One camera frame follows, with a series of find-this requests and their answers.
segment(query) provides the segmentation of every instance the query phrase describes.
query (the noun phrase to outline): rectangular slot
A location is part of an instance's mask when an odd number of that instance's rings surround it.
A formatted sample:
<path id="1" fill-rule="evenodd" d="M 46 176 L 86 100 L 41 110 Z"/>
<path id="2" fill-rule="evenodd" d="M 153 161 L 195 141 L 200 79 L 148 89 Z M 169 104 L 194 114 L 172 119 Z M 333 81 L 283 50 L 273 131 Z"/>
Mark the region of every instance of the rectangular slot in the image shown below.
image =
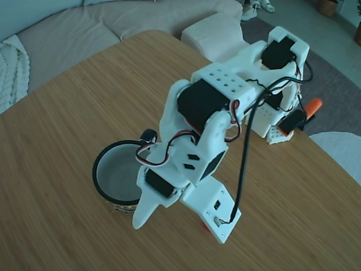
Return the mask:
<path id="1" fill-rule="evenodd" d="M 217 210 L 220 205 L 221 205 L 221 203 L 219 202 L 219 200 L 216 201 L 214 204 L 214 209 Z"/>

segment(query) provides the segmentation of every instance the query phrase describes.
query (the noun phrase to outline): plant pot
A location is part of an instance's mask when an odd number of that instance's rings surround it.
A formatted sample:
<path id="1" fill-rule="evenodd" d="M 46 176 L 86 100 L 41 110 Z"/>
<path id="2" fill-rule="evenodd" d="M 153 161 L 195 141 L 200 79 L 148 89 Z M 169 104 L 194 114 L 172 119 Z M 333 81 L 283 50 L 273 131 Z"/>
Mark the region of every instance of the plant pot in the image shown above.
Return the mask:
<path id="1" fill-rule="evenodd" d="M 357 27 L 355 41 L 357 42 L 358 45 L 361 46 L 361 23 L 359 23 L 359 27 Z"/>
<path id="2" fill-rule="evenodd" d="M 318 0 L 317 10 L 326 17 L 332 17 L 336 13 L 337 2 L 333 0 Z"/>

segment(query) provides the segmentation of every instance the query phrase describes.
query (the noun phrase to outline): sofa cushion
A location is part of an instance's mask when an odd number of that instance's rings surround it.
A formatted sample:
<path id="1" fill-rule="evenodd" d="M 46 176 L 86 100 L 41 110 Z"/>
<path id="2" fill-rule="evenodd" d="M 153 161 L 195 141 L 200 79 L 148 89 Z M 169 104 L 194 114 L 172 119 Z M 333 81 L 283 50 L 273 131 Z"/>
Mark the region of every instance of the sofa cushion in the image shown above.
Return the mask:
<path id="1" fill-rule="evenodd" d="M 30 57 L 29 92 L 98 51 L 119 42 L 83 7 L 62 11 L 18 34 Z"/>
<path id="2" fill-rule="evenodd" d="M 150 29 L 180 38 L 182 30 L 215 13 L 224 12 L 239 22 L 242 14 L 242 5 L 235 0 L 117 1 L 86 8 L 121 40 Z"/>
<path id="3" fill-rule="evenodd" d="M 0 41 L 51 14 L 82 5 L 82 0 L 1 0 L 0 2 Z"/>
<path id="4" fill-rule="evenodd" d="M 99 3 L 103 3 L 103 2 L 112 2 L 112 1 L 125 1 L 125 0 L 84 0 L 84 5 L 88 6 L 88 5 L 94 5 L 94 4 L 99 4 Z M 156 2 L 156 0 L 133 0 L 133 1 L 152 1 L 152 2 Z"/>

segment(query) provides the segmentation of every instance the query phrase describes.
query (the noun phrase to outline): red white black wire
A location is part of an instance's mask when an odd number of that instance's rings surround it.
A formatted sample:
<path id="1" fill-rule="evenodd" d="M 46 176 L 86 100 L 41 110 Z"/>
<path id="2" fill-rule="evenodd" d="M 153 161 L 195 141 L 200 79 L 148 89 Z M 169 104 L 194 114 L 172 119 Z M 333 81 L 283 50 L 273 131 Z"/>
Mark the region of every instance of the red white black wire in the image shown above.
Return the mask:
<path id="1" fill-rule="evenodd" d="M 135 153 L 135 158 L 136 158 L 137 161 L 140 162 L 141 164 L 147 165 L 147 166 L 149 166 L 149 167 L 161 167 L 161 166 L 165 165 L 165 164 L 169 161 L 170 156 L 169 156 L 169 154 L 168 154 L 168 151 L 169 151 L 169 148 L 170 148 L 170 146 L 172 145 L 173 141 L 174 141 L 176 138 L 178 138 L 178 137 L 186 136 L 186 135 L 191 136 L 192 139 L 193 139 L 193 141 L 196 140 L 193 131 L 187 130 L 187 129 L 179 130 L 178 132 L 176 132 L 176 134 L 175 134 L 175 135 L 171 138 L 171 140 L 168 142 L 168 145 L 167 145 L 167 148 L 166 148 L 166 151 L 165 151 L 165 157 L 164 157 L 163 161 L 161 161 L 161 162 L 159 162 L 159 163 L 150 162 L 150 161 L 148 161 L 147 159 L 142 158 L 142 157 L 140 156 L 140 154 L 141 154 L 143 151 L 145 151 L 145 150 L 147 150 L 147 149 L 149 149 L 149 148 L 154 147 L 154 146 L 157 145 L 156 143 L 153 143 L 153 142 L 148 143 L 148 144 L 145 144 L 145 145 L 143 145 L 142 147 L 138 148 L 137 151 L 136 151 L 136 153 Z"/>

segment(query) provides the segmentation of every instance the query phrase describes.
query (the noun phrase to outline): white round object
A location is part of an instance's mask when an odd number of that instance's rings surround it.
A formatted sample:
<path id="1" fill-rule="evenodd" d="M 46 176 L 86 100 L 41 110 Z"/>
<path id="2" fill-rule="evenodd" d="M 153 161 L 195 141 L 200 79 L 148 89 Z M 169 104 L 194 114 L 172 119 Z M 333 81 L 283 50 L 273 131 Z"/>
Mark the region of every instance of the white round object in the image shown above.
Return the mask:
<path id="1" fill-rule="evenodd" d="M 345 132 L 313 134 L 310 138 L 361 185 L 361 137 Z"/>

